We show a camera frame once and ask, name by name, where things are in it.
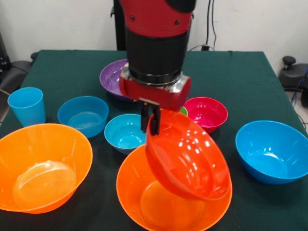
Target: magenta bowl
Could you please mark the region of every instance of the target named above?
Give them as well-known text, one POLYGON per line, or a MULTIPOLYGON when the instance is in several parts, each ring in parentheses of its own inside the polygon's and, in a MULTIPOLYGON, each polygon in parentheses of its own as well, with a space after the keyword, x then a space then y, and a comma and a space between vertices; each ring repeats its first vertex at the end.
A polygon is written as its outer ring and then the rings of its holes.
POLYGON ((188 111, 188 117, 199 124, 207 133, 217 130, 228 118, 227 108, 212 98, 192 98, 186 101, 184 106, 188 111))

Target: bowl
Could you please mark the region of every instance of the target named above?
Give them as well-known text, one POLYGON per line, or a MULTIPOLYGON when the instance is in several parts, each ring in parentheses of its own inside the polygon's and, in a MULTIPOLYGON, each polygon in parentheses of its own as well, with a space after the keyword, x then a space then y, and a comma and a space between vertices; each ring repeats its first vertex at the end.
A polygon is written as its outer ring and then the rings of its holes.
POLYGON ((80 96, 65 102, 59 108, 58 121, 91 138, 104 129, 108 113, 105 101, 93 96, 80 96))
POLYGON ((226 213, 232 197, 200 201, 170 193, 155 178, 144 145, 122 163, 116 179, 116 192, 127 215, 150 231, 204 231, 226 213))
POLYGON ((227 162, 198 124, 183 114, 161 110, 159 135, 147 129, 146 154, 155 178, 188 199, 217 200, 230 188, 227 162))
POLYGON ((235 143, 244 167, 260 182, 285 184, 308 174, 308 139, 286 124, 248 123, 235 143))
POLYGON ((188 117, 203 127, 207 133, 216 131, 228 118, 227 108, 211 98, 192 98, 186 101, 184 106, 188 111, 188 117))
POLYGON ((100 74, 100 82, 103 88, 114 95, 117 99, 127 102, 132 102, 131 99, 122 95, 120 91, 119 79, 123 66, 128 62, 127 59, 122 59, 107 65, 100 74))
POLYGON ((0 209, 46 213, 63 205, 87 176, 92 148, 60 124, 22 128, 0 140, 0 209))
POLYGON ((183 115, 185 116, 188 116, 188 111, 185 107, 182 107, 180 110, 179 110, 180 113, 182 113, 183 115))
POLYGON ((108 143, 126 155, 145 142, 145 133, 141 130, 141 116, 136 114, 113 118, 104 133, 108 143))

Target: green tablecloth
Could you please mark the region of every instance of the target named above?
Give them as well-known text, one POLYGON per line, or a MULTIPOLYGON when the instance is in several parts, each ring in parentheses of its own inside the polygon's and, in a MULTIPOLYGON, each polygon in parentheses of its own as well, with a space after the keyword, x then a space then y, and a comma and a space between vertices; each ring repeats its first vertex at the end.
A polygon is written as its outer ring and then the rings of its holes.
MULTIPOLYGON (((139 105, 115 100, 99 82, 100 71, 125 56, 119 51, 41 51, 23 87, 43 90, 47 122, 57 123, 61 104, 81 95, 106 100, 108 120, 138 113, 139 105)), ((190 97, 215 98, 229 111, 228 121, 212 137, 228 162, 233 198, 226 215, 211 230, 308 230, 308 178, 280 186, 259 183, 244 170, 235 148, 236 132, 253 120, 280 121, 306 134, 264 53, 190 52, 183 70, 192 77, 190 97)), ((20 127, 10 110, 0 137, 20 127)), ((108 145, 103 134, 90 142, 91 171, 64 206, 41 215, 0 211, 0 231, 143 230, 125 214, 116 195, 116 175, 125 157, 108 145)))

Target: light blue bowl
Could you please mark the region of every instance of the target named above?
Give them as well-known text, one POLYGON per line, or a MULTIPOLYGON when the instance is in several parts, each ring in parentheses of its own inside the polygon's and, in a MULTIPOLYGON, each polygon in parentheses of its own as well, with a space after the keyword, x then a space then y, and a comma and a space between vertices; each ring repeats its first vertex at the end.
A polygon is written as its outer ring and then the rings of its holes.
POLYGON ((105 128, 105 138, 119 152, 128 155, 145 142, 141 116, 124 114, 113 118, 105 128))
POLYGON ((235 138, 246 170, 266 184, 286 184, 308 174, 308 139, 298 130, 274 121, 243 126, 235 138))
POLYGON ((109 109, 105 101, 93 96, 80 96, 65 102, 58 110, 58 121, 82 132, 87 138, 104 129, 109 109))

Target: large orange bowl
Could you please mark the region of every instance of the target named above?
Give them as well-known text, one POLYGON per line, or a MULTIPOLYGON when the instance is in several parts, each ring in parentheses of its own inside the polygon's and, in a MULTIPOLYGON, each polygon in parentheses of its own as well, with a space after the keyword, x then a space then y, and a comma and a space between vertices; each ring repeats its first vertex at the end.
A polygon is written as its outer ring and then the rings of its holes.
POLYGON ((116 180, 119 201, 137 224, 150 231, 204 231, 226 213, 232 197, 190 200, 165 189, 151 172, 144 145, 122 163, 116 180))
POLYGON ((92 148, 60 124, 22 128, 0 140, 0 209, 46 213, 63 205, 88 174, 92 148))
POLYGON ((159 135, 145 143, 149 165, 158 181, 188 199, 217 200, 228 193, 230 172, 216 143, 183 114, 161 110, 159 135))

